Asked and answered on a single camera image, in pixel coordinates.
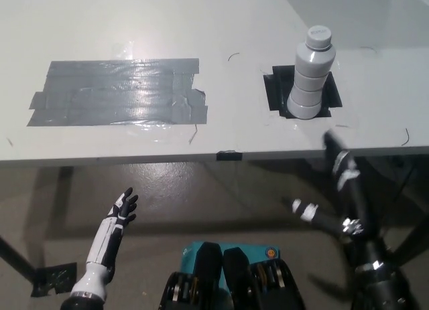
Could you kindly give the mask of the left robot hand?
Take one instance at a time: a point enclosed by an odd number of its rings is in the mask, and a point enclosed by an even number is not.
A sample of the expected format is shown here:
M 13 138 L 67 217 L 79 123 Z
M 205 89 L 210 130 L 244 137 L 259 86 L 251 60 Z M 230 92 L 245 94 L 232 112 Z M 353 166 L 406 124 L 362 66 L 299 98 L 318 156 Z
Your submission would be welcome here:
M 101 264 L 108 270 L 115 267 L 124 229 L 136 218 L 137 200 L 132 187 L 119 196 L 97 230 L 87 263 Z

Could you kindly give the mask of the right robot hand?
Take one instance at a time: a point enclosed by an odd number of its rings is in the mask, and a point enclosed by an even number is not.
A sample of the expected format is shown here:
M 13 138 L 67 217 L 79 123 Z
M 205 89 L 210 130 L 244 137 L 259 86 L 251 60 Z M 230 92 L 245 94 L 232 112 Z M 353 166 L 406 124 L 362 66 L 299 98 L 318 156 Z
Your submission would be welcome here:
M 325 132 L 323 142 L 336 192 L 346 212 L 330 214 L 318 204 L 306 202 L 302 198 L 283 198 L 282 205 L 301 221 L 327 234 L 366 240 L 377 230 L 372 225 L 369 205 L 360 184 L 361 172 L 355 158 L 332 131 Z

